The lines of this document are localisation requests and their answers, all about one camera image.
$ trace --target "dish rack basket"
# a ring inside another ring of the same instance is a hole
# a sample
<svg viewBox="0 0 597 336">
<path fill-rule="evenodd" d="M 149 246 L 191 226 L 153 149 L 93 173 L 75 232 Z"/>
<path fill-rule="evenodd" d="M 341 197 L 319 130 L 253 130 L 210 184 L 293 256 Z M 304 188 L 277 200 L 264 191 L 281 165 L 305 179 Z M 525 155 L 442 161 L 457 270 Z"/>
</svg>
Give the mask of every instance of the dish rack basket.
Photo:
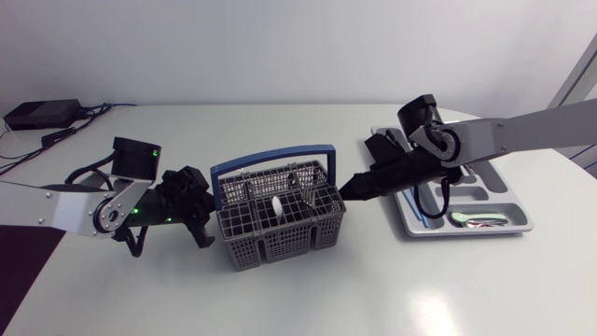
<svg viewBox="0 0 597 336">
<path fill-rule="evenodd" d="M 243 167 L 289 157 L 326 154 L 327 172 L 319 161 L 242 173 Z M 217 221 L 238 271 L 322 249 L 338 241 L 344 202 L 336 188 L 336 149 L 309 145 L 248 155 L 211 168 Z M 283 212 L 276 214 L 278 200 Z"/>
</svg>

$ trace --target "black cable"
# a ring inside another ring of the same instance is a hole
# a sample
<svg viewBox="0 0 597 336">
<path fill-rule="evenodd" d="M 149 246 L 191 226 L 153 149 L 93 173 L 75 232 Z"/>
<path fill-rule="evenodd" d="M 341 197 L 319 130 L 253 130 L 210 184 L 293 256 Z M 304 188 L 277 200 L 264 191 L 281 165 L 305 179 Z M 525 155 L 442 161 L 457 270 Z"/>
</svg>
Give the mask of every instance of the black cable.
<svg viewBox="0 0 597 336">
<path fill-rule="evenodd" d="M 132 256 L 135 258 L 139 258 L 141 256 L 141 253 L 143 253 L 143 244 L 146 240 L 147 226 L 141 228 L 141 231 L 137 236 L 137 242 L 134 241 L 134 235 L 132 234 L 131 229 L 126 228 L 126 230 L 126 238 L 124 241 L 129 247 Z"/>
<path fill-rule="evenodd" d="M 441 211 L 435 215 L 431 215 L 423 210 L 421 206 L 421 200 L 419 199 L 419 186 L 414 187 L 413 197 L 414 202 L 417 204 L 417 209 L 423 216 L 430 218 L 430 219 L 438 219 L 448 212 L 448 205 L 450 205 L 450 182 L 448 181 L 448 177 L 444 177 L 441 179 L 441 193 L 444 197 L 444 206 L 442 207 Z"/>
<path fill-rule="evenodd" d="M 85 167 L 75 170 L 68 177 L 66 177 L 66 179 L 64 180 L 64 184 L 73 184 L 73 182 L 75 181 L 75 179 L 77 177 L 79 177 L 85 173 L 91 172 L 93 170 L 97 170 L 101 166 L 111 162 L 113 159 L 114 159 L 114 153 L 108 155 L 105 159 L 101 159 L 95 163 L 88 165 L 88 166 L 85 166 Z"/>
<path fill-rule="evenodd" d="M 97 105 L 97 106 L 92 106 L 92 107 L 81 107 L 77 113 L 78 114 L 83 114 L 83 119 L 89 119 L 87 122 L 85 122 L 84 124 L 82 124 L 81 126 L 75 128 L 75 131 L 67 134 L 66 136 L 62 137 L 62 138 L 58 138 L 53 142 L 48 143 L 46 146 L 43 146 L 39 149 L 36 149 L 32 152 L 26 153 L 26 154 L 22 154 L 16 157 L 5 157 L 5 156 L 0 156 L 0 158 L 2 159 L 6 159 L 6 160 L 18 160 L 9 164 L 5 164 L 3 166 L 0 167 L 0 169 L 4 169 L 2 171 L 0 171 L 0 176 L 4 175 L 5 173 L 7 173 L 8 171 L 14 169 L 15 167 L 19 166 L 20 164 L 29 161 L 31 159 L 36 158 L 37 156 L 39 156 L 39 154 L 43 153 L 44 151 L 52 148 L 52 146 L 60 143 L 63 140 L 68 139 L 69 137 L 73 136 L 74 134 L 78 133 L 78 131 L 81 131 L 83 129 L 85 129 L 86 127 L 88 127 L 92 122 L 94 122 L 96 119 L 98 119 L 100 116 L 102 116 L 103 114 L 105 114 L 106 112 L 108 112 L 109 110 L 112 109 L 112 107 L 115 106 L 136 106 L 134 104 L 108 104 L 108 103 L 104 103 L 102 105 Z"/>
<path fill-rule="evenodd" d="M 108 177 L 108 175 L 97 168 L 92 169 L 91 171 L 99 175 L 104 180 L 105 184 L 108 186 L 108 190 L 114 191 L 114 186 L 112 186 L 112 182 L 110 182 L 110 177 Z"/>
</svg>

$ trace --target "black box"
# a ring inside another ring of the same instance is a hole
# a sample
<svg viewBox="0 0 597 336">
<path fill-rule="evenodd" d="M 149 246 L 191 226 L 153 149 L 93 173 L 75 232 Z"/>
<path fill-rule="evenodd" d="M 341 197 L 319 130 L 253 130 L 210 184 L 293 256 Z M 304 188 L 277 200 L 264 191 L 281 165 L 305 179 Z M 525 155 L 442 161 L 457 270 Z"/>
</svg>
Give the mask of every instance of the black box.
<svg viewBox="0 0 597 336">
<path fill-rule="evenodd" d="M 4 120 L 15 131 L 66 128 L 75 121 L 79 108 L 77 99 L 27 102 L 10 111 Z"/>
</svg>

